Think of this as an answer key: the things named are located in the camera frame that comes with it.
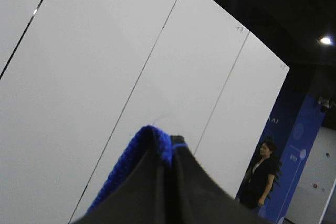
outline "ceiling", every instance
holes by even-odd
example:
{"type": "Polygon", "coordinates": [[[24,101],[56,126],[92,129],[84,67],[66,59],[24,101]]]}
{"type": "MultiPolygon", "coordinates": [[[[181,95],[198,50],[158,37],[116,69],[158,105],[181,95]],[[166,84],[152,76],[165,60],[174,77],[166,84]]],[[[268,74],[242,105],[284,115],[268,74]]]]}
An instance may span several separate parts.
{"type": "MultiPolygon", "coordinates": [[[[214,0],[252,31],[287,65],[314,67],[329,86],[322,93],[336,101],[336,0],[214,0]],[[324,36],[335,45],[323,45],[324,36]]],[[[336,130],[336,108],[324,126],[336,130]]]]}

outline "blue fabric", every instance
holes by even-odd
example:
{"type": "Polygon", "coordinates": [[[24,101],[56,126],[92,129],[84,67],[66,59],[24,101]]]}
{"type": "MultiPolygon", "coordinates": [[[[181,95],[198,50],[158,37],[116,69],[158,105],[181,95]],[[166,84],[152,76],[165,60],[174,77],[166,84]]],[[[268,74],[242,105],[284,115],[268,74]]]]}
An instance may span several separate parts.
{"type": "Polygon", "coordinates": [[[118,159],[87,213],[96,208],[124,182],[152,144],[155,144],[161,160],[169,167],[172,166],[173,150],[170,136],[150,125],[141,128],[118,159]]]}

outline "dark hair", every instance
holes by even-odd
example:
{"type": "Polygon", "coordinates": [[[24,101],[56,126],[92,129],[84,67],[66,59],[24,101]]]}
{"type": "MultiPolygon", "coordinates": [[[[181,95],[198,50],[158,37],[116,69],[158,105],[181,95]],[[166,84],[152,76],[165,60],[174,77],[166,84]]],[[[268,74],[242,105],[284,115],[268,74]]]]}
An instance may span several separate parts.
{"type": "Polygon", "coordinates": [[[263,144],[266,144],[269,150],[272,151],[272,153],[274,153],[277,149],[277,146],[275,145],[273,141],[266,140],[263,142],[263,144]]]}

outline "woman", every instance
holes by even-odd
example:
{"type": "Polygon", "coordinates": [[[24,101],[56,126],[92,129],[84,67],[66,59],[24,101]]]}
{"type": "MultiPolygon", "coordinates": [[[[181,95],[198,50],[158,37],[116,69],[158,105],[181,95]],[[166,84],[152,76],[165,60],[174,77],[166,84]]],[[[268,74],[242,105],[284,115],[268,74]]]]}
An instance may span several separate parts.
{"type": "Polygon", "coordinates": [[[270,156],[276,150],[271,141],[265,141],[260,148],[260,156],[251,163],[243,179],[240,203],[249,209],[261,207],[272,188],[277,164],[270,156]]]}

